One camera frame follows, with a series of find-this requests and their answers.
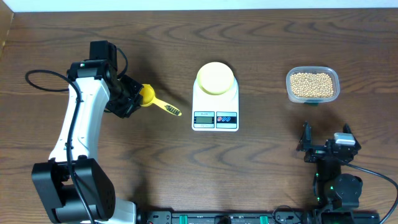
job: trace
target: yellow measuring spoon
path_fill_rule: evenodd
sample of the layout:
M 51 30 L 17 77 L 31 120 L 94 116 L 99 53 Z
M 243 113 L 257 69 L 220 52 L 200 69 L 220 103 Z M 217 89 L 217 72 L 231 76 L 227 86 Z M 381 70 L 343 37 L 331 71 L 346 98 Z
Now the yellow measuring spoon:
M 177 109 L 175 106 L 166 103 L 158 98 L 155 97 L 155 90 L 151 87 L 150 84 L 142 84 L 144 87 L 142 90 L 139 92 L 139 94 L 142 96 L 142 104 L 141 106 L 150 106 L 153 103 L 156 104 L 158 107 L 162 108 L 163 110 L 166 110 L 172 115 L 176 116 L 181 116 L 182 113 L 179 109 Z

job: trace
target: clear plastic container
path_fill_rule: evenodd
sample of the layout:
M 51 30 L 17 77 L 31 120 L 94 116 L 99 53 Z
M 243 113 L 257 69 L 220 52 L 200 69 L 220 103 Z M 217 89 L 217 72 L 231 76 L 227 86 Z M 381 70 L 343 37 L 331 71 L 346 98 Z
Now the clear plastic container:
M 301 73 L 307 72 L 313 74 L 325 73 L 329 75 L 333 85 L 333 96 L 327 98 L 306 98 L 306 97 L 296 96 L 292 90 L 290 77 L 300 72 Z M 286 88 L 289 99 L 294 103 L 326 103 L 335 100 L 337 96 L 340 94 L 340 83 L 338 81 L 338 75 L 333 69 L 328 67 L 315 67 L 315 66 L 295 67 L 291 69 L 291 71 L 286 76 Z

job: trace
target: white background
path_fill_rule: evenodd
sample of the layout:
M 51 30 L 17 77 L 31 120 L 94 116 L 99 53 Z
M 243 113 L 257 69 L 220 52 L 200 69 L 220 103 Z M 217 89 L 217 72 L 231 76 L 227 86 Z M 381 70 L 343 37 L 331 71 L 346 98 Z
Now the white background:
M 14 12 L 398 7 L 398 0 L 3 0 Z

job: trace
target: kitchen scale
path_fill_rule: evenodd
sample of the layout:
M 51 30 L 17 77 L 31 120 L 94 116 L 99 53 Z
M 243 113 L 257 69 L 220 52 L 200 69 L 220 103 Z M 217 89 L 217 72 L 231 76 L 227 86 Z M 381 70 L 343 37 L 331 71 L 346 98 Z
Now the kitchen scale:
M 211 62 L 199 70 L 193 84 L 192 129 L 239 129 L 239 87 L 227 65 Z

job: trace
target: wooden tabletop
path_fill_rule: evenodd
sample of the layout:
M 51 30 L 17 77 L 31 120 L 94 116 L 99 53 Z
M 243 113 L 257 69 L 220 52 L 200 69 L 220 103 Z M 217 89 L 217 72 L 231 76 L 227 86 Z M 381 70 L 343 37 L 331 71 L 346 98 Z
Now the wooden tabletop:
M 122 48 L 127 74 L 183 112 L 151 106 L 129 119 L 104 114 L 98 159 L 118 197 L 174 210 L 316 205 L 315 165 L 295 151 L 306 120 L 320 144 L 348 123 L 363 147 L 352 164 L 398 180 L 397 30 L 398 9 L 18 13 L 0 61 L 0 222 L 49 222 L 30 173 L 58 139 L 68 95 L 32 88 L 25 72 L 65 74 L 88 58 L 92 40 Z M 192 85 L 213 61 L 228 63 L 239 82 L 236 133 L 191 129 Z M 337 72 L 337 100 L 289 101 L 286 74 L 306 65 Z M 32 79 L 66 87 L 48 75 Z M 360 209 L 384 216 L 395 188 L 348 167 L 343 172 L 363 179 Z M 398 212 L 389 219 L 395 222 Z

